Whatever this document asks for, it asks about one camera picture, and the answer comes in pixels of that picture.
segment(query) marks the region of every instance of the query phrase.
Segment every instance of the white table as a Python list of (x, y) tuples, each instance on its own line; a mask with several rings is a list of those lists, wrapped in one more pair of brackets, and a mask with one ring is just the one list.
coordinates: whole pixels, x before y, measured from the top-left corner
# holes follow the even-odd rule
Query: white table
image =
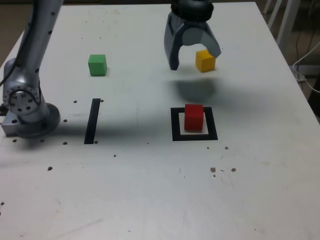
[[(170, 70), (169, 12), (62, 7), (40, 68), (59, 126), (44, 142), (0, 131), (1, 240), (320, 238), (320, 128), (256, 4), (214, 5), (208, 73), (201, 45)], [(90, 54), (106, 54), (106, 77), (90, 77)], [(98, 144), (85, 145), (93, 98)], [(186, 103), (212, 107), (218, 140), (172, 141), (170, 108)]]

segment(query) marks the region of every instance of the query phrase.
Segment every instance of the white cable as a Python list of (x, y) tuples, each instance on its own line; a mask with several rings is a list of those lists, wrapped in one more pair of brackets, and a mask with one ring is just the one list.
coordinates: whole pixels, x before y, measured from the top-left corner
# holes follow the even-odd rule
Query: white cable
[[(295, 70), (295, 65), (296, 65), (297, 63), (299, 63), (302, 59), (304, 59), (306, 56), (308, 56), (313, 50), (315, 50), (316, 47), (318, 47), (319, 44), (320, 44), (320, 42), (318, 42), (318, 44), (315, 45), (315, 47), (312, 48), (310, 52), (308, 52), (306, 55), (304, 55), (302, 58), (300, 58), (298, 61), (296, 61), (296, 62), (292, 65), (292, 69), (293, 69), (299, 76), (303, 76), (303, 75), (300, 74), (297, 70)], [(309, 86), (309, 88), (311, 88), (313, 91), (315, 91), (315, 92), (317, 92), (317, 93), (320, 94), (320, 91), (315, 90), (315, 89), (310, 85), (310, 83), (307, 81), (307, 79), (304, 79), (304, 80), (305, 80), (306, 84)]]

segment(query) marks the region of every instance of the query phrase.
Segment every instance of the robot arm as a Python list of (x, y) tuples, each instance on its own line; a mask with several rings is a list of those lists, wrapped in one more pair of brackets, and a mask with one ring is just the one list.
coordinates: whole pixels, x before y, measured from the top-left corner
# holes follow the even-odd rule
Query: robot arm
[(4, 66), (3, 103), (9, 109), (2, 128), (7, 136), (33, 138), (54, 129), (58, 109), (46, 103), (39, 70), (63, 0), (33, 0), (17, 57)]
[(184, 46), (203, 44), (217, 58), (219, 44), (206, 23), (214, 10), (210, 0), (173, 0), (165, 28), (164, 49), (171, 70), (179, 66), (179, 50)]
[[(39, 71), (63, 0), (33, 0), (17, 57), (4, 66), (3, 103), (8, 108), (2, 123), (5, 134), (35, 138), (52, 131), (60, 121), (59, 110), (46, 103), (40, 88)], [(221, 53), (207, 20), (210, 0), (173, 0), (164, 36), (170, 68), (179, 66), (179, 49), (201, 43), (211, 55)]]

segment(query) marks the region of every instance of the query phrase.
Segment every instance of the black cable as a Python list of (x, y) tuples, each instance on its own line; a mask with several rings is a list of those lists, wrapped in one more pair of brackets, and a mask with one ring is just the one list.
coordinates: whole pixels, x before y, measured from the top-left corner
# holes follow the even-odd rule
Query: black cable
[[(299, 42), (299, 38), (300, 38), (300, 34), (301, 34), (301, 28), (299, 29), (299, 33), (298, 36), (296, 38), (296, 42), (295, 42), (295, 51), (296, 51), (296, 60), (299, 60), (299, 51), (298, 51), (298, 42)], [(296, 71), (298, 72), (298, 78), (297, 78), (297, 82), (298, 84), (301, 84), (301, 90), (304, 89), (304, 85), (302, 84), (302, 81), (300, 79), (300, 75), (299, 75), (299, 66), (296, 66)]]
[(24, 41), (22, 42), (21, 44), (21, 47), (16, 55), (16, 58), (14, 60), (14, 63), (10, 69), (10, 71), (7, 73), (7, 75), (3, 78), (3, 80), (0, 82), (0, 87), (8, 80), (8, 78), (10, 77), (10, 75), (14, 72), (17, 64), (18, 64), (18, 61), (23, 53), (23, 51), (25, 50), (25, 47), (27, 45), (27, 42), (29, 40), (29, 37), (30, 37), (30, 33), (32, 31), (32, 29), (34, 28), (34, 25), (35, 25), (35, 15), (36, 15), (36, 9), (37, 9), (37, 0), (33, 0), (32, 1), (33, 3), (33, 9), (32, 9), (32, 16), (31, 16), (31, 24), (29, 26), (29, 29), (28, 29), (28, 32), (26, 33), (25, 35), (25, 38), (24, 38)]
[[(310, 50), (310, 47), (311, 47), (311, 43), (314, 39), (314, 36), (315, 36), (315, 31), (316, 31), (316, 26), (315, 26), (315, 20), (314, 20), (314, 7), (315, 5), (312, 6), (312, 9), (311, 9), (311, 21), (312, 21), (312, 35), (311, 35), (311, 38), (310, 38), (310, 42), (309, 42), (309, 46), (305, 52), (304, 55), (307, 55), (309, 53), (309, 50)], [(299, 66), (304, 62), (305, 59), (302, 59), (300, 62), (298, 62), (297, 64), (297, 68), (299, 68)]]

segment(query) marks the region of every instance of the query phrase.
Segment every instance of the green cube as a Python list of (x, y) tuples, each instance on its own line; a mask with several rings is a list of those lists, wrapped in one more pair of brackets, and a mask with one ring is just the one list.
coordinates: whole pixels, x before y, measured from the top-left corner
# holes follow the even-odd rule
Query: green cube
[(107, 72), (106, 55), (92, 54), (88, 61), (91, 76), (105, 76)]

